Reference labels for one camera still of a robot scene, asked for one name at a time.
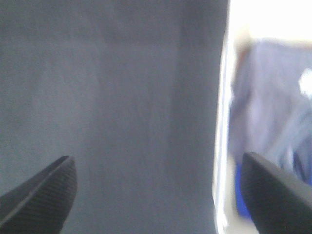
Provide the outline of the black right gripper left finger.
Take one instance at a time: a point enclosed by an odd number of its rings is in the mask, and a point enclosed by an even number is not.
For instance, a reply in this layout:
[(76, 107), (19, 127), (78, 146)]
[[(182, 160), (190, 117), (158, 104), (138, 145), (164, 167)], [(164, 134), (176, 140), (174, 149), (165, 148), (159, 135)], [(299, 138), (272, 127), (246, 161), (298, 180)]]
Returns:
[(72, 156), (62, 156), (0, 197), (2, 234), (59, 234), (78, 190)]

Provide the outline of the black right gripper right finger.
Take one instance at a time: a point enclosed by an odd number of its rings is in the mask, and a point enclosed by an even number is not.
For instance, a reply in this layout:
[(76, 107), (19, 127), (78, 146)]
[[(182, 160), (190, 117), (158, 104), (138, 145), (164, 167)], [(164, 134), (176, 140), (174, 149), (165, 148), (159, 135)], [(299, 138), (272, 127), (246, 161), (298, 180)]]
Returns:
[(312, 188), (263, 156), (244, 153), (241, 192), (260, 234), (310, 234)]

